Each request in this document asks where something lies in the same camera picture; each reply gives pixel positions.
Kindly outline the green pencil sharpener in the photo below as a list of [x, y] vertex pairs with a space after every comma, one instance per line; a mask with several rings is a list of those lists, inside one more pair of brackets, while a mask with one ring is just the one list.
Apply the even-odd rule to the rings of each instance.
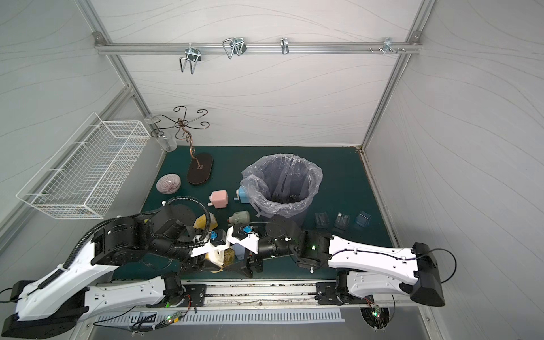
[[234, 212], [232, 216], [228, 218], [228, 225], [234, 226], [238, 224], [248, 225], [251, 222], [251, 215], [248, 211]]

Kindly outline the pink pencil sharpener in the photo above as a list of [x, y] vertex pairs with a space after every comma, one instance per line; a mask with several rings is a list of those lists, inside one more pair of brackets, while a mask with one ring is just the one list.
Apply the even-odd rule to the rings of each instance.
[[217, 209], [226, 208], [229, 203], [229, 196], [226, 190], [213, 191], [209, 196], [208, 206]]

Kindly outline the light blue pencil sharpener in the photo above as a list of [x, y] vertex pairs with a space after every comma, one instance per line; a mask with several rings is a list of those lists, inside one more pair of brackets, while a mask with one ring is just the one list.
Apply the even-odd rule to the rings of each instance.
[[235, 252], [235, 258], [238, 260], [238, 261], [242, 261], [245, 259], [245, 251], [246, 249], [240, 245], [240, 244], [235, 244], [235, 245], [232, 245], [232, 249], [233, 251]]

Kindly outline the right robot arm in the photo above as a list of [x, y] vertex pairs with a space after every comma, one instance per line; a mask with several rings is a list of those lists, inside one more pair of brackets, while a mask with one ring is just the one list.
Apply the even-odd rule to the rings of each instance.
[[267, 260], [287, 257], [314, 273], [334, 269], [336, 284], [326, 294], [338, 305], [363, 303], [373, 294], [404, 295], [420, 305], [446, 304], [438, 251], [416, 242], [409, 248], [387, 248], [344, 239], [330, 233], [301, 229], [293, 221], [274, 216], [269, 221], [232, 225], [227, 240], [245, 249], [244, 260], [231, 266], [249, 279]]

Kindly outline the clear sharpener tray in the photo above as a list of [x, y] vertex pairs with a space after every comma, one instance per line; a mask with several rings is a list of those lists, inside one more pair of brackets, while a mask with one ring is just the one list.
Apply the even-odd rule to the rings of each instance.
[[342, 232], [345, 232], [349, 228], [350, 221], [351, 221], [350, 215], [339, 212], [334, 221], [334, 228], [341, 230]]
[[317, 229], [326, 229], [330, 227], [330, 219], [326, 212], [314, 214], [314, 223]]

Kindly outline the yellow pencil sharpener front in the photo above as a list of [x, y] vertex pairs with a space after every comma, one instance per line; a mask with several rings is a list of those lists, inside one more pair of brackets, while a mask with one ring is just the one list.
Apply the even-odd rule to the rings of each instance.
[[211, 253], [208, 253], [206, 255], [210, 262], [212, 262], [212, 273], [218, 273], [225, 269], [226, 267], [223, 267], [223, 256], [224, 256], [224, 250], [220, 251], [213, 251]]

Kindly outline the blue tinted sharpener tray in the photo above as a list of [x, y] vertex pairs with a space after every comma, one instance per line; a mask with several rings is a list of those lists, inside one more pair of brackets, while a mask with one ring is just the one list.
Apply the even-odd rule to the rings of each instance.
[[355, 219], [355, 224], [360, 228], [368, 227], [371, 223], [371, 215], [364, 211], [360, 211]]

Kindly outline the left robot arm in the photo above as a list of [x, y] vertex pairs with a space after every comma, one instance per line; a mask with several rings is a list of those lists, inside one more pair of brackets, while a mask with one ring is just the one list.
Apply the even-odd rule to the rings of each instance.
[[149, 305], [174, 307], [187, 292], [176, 274], [132, 283], [102, 285], [101, 279], [146, 255], [181, 264], [210, 241], [211, 214], [196, 198], [173, 198], [154, 211], [100, 222], [77, 242], [64, 263], [42, 279], [19, 281], [10, 289], [16, 311], [1, 335], [49, 339], [101, 313]]

